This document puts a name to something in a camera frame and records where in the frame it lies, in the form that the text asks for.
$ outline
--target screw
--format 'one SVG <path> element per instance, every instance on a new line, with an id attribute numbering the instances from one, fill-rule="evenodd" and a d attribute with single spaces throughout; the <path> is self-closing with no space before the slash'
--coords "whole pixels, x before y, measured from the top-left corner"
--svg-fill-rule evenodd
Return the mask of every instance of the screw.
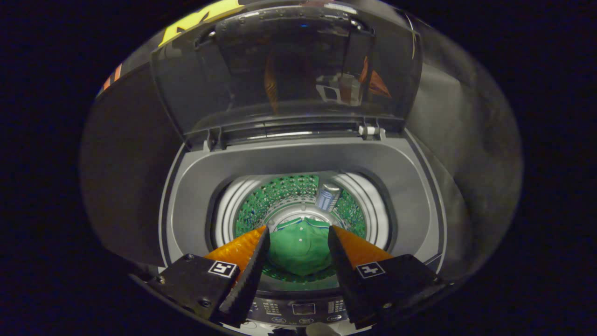
<path id="1" fill-rule="evenodd" d="M 209 308 L 211 306 L 211 302 L 208 299 L 203 299 L 203 300 L 199 301 L 199 304 L 203 308 Z"/>

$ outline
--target display screen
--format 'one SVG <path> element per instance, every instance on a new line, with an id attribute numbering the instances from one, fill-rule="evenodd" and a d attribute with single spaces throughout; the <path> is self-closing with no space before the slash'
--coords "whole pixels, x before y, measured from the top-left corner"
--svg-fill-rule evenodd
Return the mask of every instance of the display screen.
<path id="1" fill-rule="evenodd" d="M 295 315 L 310 315 L 315 314 L 315 304 L 293 304 L 293 313 Z"/>

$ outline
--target control button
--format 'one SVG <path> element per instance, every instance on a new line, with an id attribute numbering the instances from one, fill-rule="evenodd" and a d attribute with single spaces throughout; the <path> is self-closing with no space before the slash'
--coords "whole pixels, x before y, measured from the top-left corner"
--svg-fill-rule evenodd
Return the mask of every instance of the control button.
<path id="1" fill-rule="evenodd" d="M 276 323 L 286 323 L 286 320 L 281 317 L 272 317 L 272 321 Z"/>
<path id="2" fill-rule="evenodd" d="M 330 322 L 335 322 L 342 319 L 342 315 L 332 315 L 332 316 L 328 316 L 328 318 L 326 320 L 330 321 Z"/>

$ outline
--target black background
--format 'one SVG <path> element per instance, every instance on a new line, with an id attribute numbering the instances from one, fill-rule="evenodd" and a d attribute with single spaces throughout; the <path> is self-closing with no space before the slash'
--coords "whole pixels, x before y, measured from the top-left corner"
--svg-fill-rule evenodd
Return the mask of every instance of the black background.
<path id="1" fill-rule="evenodd" d="M 2 3 L 0 13 L 9 16 L 2 21 L 9 56 L 2 64 L 9 72 L 2 113 L 9 148 L 3 334 L 211 333 L 126 277 L 124 261 L 94 236 L 78 186 L 79 141 L 99 87 L 145 39 L 202 5 L 171 2 Z M 595 65 L 588 63 L 594 6 L 394 4 L 487 67 L 510 100 L 525 153 L 521 202 L 500 248 L 461 290 L 402 323 L 396 334 L 589 334 L 595 220 L 583 213 L 593 207 L 588 191 L 595 182 L 589 171 Z"/>

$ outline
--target yellow sticker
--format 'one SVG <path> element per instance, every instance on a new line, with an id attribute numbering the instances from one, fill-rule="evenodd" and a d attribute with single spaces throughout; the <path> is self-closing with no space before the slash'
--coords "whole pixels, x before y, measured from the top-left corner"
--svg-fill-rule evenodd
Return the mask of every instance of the yellow sticker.
<path id="1" fill-rule="evenodd" d="M 175 36 L 184 32 L 185 30 L 198 25 L 199 23 L 210 22 L 215 19 L 228 16 L 239 11 L 242 7 L 243 5 L 238 4 L 238 0 L 220 0 L 211 5 L 207 5 L 197 13 L 189 14 L 168 26 L 164 32 L 164 38 L 162 38 L 162 42 L 159 44 L 159 46 L 173 39 Z"/>

